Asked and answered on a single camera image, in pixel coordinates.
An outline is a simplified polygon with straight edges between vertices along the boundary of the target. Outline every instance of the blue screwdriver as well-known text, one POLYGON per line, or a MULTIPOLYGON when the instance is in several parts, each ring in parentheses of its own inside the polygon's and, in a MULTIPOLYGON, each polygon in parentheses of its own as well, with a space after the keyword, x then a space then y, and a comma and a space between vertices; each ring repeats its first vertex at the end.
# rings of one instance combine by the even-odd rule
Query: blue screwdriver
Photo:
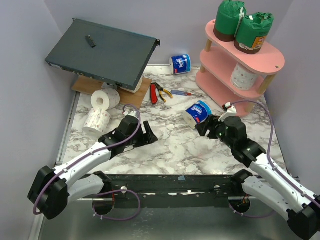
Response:
POLYGON ((200 95, 194 95, 190 92, 187 92, 187 91, 179 91, 179 90, 171 90, 171 94, 174 94, 174 95, 182 95, 182 96, 195 96, 195 97, 202 97, 200 95))

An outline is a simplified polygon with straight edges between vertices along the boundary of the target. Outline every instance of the pink shelf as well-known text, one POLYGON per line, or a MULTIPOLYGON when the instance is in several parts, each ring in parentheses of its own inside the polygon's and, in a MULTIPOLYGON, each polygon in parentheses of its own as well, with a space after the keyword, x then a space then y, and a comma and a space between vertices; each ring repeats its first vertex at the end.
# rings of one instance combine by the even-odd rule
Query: pink shelf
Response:
POLYGON ((258 53, 246 54, 236 49, 233 41, 220 41, 214 34, 215 22, 216 20, 214 19, 206 25, 205 32, 207 37, 247 69, 256 74, 274 75, 285 66, 283 54, 268 42, 263 44, 258 53))
MULTIPOLYGON (((196 84, 212 98, 220 107, 228 102, 243 100, 243 98, 231 92, 221 81, 210 72, 200 72, 195 76, 196 84)), ((244 117, 249 114, 245 111, 246 102, 236 104, 237 116, 244 117)))
POLYGON ((217 79, 219 79, 226 87, 233 91, 236 95, 244 99, 256 100, 262 94, 258 94, 258 88, 264 81, 262 76, 259 76, 253 85, 253 87, 248 91, 243 91, 235 87, 231 83, 231 75, 237 65, 237 61, 231 56, 226 54, 217 46, 212 46, 210 51, 203 50, 200 53, 200 61, 202 65, 217 79))

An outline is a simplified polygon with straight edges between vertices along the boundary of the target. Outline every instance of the white wall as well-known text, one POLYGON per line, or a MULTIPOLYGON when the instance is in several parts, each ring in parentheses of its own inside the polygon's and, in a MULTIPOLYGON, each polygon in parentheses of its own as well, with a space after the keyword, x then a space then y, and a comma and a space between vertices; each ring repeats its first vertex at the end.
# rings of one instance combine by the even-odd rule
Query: white wall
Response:
POLYGON ((320 1, 294 0, 271 43, 285 67, 266 93, 287 166, 320 194, 320 1))
POLYGON ((72 100, 72 74, 45 63, 62 34, 43 0, 0 1, 0 238, 26 240, 27 194, 53 166, 72 100))
MULTIPOLYGON (((245 0, 248 13, 270 12, 275 22, 270 38, 293 0, 245 0)), ((206 44, 206 24, 216 18, 222 0, 45 0, 65 33, 72 18, 124 29, 161 40, 150 64, 169 64, 169 57, 188 53, 192 64, 206 44)))

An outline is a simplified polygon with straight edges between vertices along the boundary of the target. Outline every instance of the red tool handle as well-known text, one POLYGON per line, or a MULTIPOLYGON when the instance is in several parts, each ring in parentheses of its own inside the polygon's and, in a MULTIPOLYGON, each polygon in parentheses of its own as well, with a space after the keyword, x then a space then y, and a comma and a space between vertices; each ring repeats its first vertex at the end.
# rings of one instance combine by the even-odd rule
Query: red tool handle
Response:
POLYGON ((156 104, 158 102, 156 89, 157 89, 156 85, 154 83, 151 83, 151 85, 150 85, 150 96, 151 96, 152 104, 156 104))

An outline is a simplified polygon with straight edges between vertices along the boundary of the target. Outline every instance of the green and brown bag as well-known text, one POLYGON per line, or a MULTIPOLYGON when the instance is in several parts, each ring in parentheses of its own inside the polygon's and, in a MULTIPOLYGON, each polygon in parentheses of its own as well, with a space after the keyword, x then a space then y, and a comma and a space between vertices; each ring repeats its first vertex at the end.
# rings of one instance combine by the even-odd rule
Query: green and brown bag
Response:
POLYGON ((245 3, 242 1, 224 0, 216 14, 213 32, 223 42, 235 40, 241 19, 246 15, 245 3))
POLYGON ((271 13, 262 12, 245 16, 236 34, 234 46, 246 54, 256 54, 259 52, 272 27, 274 19, 271 13))

